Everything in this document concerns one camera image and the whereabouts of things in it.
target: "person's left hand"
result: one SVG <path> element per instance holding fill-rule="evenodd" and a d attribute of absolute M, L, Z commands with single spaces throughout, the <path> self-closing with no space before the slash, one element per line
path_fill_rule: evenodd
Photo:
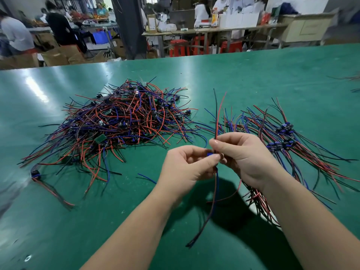
<path fill-rule="evenodd" d="M 220 155 L 207 156 L 209 152 L 211 150 L 191 145 L 169 150 L 154 188 L 157 195 L 176 205 L 195 186 L 197 180 L 211 178 Z"/>

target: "teal shirt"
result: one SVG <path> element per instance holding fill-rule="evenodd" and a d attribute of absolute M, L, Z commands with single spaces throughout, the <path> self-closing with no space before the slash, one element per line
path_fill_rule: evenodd
<path fill-rule="evenodd" d="M 108 10 L 106 9 L 106 8 L 98 8 L 97 10 L 96 10 L 96 12 L 97 12 L 97 14 L 98 15 L 106 15 L 106 12 L 108 12 Z"/>

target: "window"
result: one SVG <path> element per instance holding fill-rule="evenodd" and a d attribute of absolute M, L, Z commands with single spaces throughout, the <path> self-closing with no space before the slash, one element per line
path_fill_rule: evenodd
<path fill-rule="evenodd" d="M 147 4 L 156 4 L 159 0 L 145 0 Z"/>

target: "person in teal shirt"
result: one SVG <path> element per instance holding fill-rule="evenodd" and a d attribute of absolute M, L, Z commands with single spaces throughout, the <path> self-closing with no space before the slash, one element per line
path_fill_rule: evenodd
<path fill-rule="evenodd" d="M 104 8 L 101 3 L 97 3 L 96 13 L 99 16 L 109 17 L 109 11 L 106 8 Z"/>

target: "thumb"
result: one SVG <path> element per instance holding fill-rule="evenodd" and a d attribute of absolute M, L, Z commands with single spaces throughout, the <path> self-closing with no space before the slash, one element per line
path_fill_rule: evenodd
<path fill-rule="evenodd" d="M 208 169 L 215 167 L 220 161 L 220 154 L 214 153 L 208 157 L 205 157 L 191 165 L 195 167 L 196 171 L 203 174 Z"/>
<path fill-rule="evenodd" d="M 230 156 L 233 159 L 238 159 L 241 155 L 241 146 L 228 144 L 219 140 L 209 140 L 209 145 L 216 151 L 223 153 L 224 155 Z"/>

